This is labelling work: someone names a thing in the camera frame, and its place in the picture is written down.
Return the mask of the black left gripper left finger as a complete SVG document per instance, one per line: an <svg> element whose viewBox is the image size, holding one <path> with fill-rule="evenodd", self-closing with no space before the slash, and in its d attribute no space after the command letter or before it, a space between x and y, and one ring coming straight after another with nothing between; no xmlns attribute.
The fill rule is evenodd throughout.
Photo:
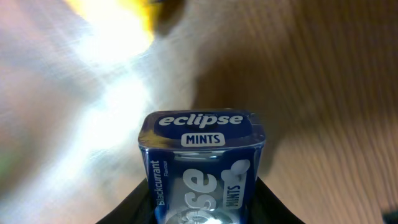
<svg viewBox="0 0 398 224"><path fill-rule="evenodd" d="M114 210L96 224L155 224L155 208L144 179Z"/></svg>

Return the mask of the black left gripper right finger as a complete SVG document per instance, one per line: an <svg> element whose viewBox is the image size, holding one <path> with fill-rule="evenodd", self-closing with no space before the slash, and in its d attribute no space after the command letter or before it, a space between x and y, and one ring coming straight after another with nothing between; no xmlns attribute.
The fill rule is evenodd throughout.
<svg viewBox="0 0 398 224"><path fill-rule="evenodd" d="M251 200L251 224L304 224L258 177Z"/></svg>

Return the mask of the blue Eclipse mints tin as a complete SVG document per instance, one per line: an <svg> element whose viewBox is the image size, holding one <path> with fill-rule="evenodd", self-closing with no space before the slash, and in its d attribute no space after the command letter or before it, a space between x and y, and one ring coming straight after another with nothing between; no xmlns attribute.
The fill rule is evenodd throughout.
<svg viewBox="0 0 398 224"><path fill-rule="evenodd" d="M246 223L266 135L245 110L158 111L138 137L158 223Z"/></svg>

